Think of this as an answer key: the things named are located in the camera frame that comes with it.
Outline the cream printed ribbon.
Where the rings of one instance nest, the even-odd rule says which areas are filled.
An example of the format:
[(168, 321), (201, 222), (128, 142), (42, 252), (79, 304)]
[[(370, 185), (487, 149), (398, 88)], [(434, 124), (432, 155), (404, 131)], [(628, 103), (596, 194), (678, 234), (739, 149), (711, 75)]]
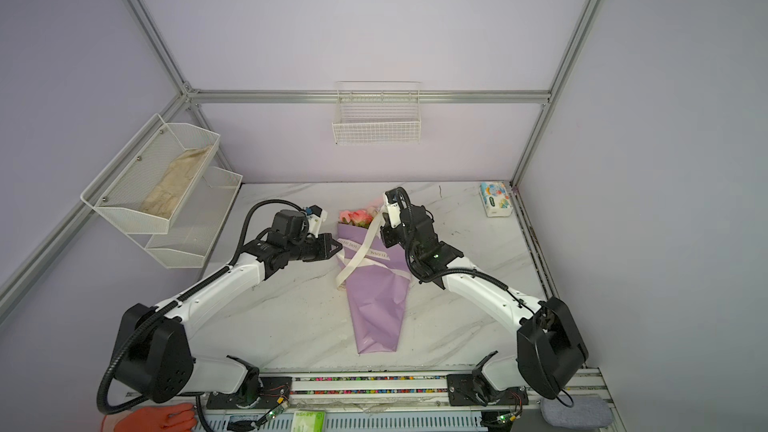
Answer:
[(360, 267), (378, 267), (384, 270), (388, 268), (376, 261), (373, 261), (367, 257), (368, 252), (371, 249), (374, 239), (380, 232), (381, 226), (384, 224), (384, 212), (386, 207), (384, 205), (376, 209), (376, 213), (373, 216), (369, 228), (363, 242), (355, 250), (355, 254), (351, 258), (347, 258), (344, 251), (341, 251), (335, 255), (336, 259), (344, 265), (342, 270), (337, 274), (335, 286), (338, 290), (345, 289), (346, 280)]

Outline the pink purple wrapping paper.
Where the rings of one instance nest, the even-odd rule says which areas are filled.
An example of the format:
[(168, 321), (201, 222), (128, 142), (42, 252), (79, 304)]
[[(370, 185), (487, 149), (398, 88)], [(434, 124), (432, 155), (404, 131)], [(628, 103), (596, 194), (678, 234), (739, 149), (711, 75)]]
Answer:
[[(337, 241), (347, 258), (363, 242), (367, 229), (337, 226)], [(367, 257), (385, 265), (360, 267), (345, 282), (356, 348), (359, 354), (395, 352), (398, 348), (412, 275), (400, 246), (387, 249), (379, 235)]]

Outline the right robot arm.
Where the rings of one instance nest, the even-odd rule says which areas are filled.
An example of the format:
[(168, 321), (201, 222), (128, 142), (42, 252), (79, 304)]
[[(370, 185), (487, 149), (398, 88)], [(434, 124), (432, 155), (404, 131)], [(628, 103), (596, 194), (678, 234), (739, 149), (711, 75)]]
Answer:
[(589, 352), (565, 302), (524, 294), (482, 271), (438, 237), (432, 213), (414, 205), (402, 187), (383, 194), (381, 216), (384, 245), (403, 248), (408, 271), (419, 282), (465, 298), (515, 336), (514, 355), (501, 357), (493, 351), (473, 369), (471, 383), (479, 403), (527, 386), (545, 399), (574, 405), (566, 385)]

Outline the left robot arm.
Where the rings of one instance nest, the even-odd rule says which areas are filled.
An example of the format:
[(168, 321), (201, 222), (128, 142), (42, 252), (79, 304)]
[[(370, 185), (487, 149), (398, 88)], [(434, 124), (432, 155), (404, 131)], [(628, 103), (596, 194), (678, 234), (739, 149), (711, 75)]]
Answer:
[(136, 304), (123, 314), (96, 393), (99, 412), (117, 414), (177, 396), (224, 394), (242, 408), (260, 400), (264, 385), (257, 366), (233, 355), (196, 355), (190, 340), (226, 305), (290, 262), (326, 261), (342, 251), (332, 234), (320, 230), (327, 219), (321, 207), (274, 203), (280, 209), (271, 226), (248, 240), (246, 218), (232, 258), (217, 272), (155, 306)]

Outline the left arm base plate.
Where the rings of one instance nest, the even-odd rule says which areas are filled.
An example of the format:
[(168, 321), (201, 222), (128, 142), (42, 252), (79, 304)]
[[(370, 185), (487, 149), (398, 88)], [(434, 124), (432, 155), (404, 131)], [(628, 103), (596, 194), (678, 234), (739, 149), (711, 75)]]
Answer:
[(214, 393), (206, 403), (208, 410), (268, 410), (280, 398), (288, 399), (293, 379), (290, 376), (259, 376), (247, 379), (232, 394)]

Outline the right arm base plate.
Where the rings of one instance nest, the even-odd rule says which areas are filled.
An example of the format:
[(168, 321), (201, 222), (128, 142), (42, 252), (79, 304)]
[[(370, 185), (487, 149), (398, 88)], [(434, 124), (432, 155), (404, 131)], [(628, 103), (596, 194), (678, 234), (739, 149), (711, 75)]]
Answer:
[(473, 374), (449, 374), (446, 376), (446, 382), (448, 402), (453, 407), (520, 407), (529, 404), (524, 387), (510, 387), (499, 391), (485, 379)]

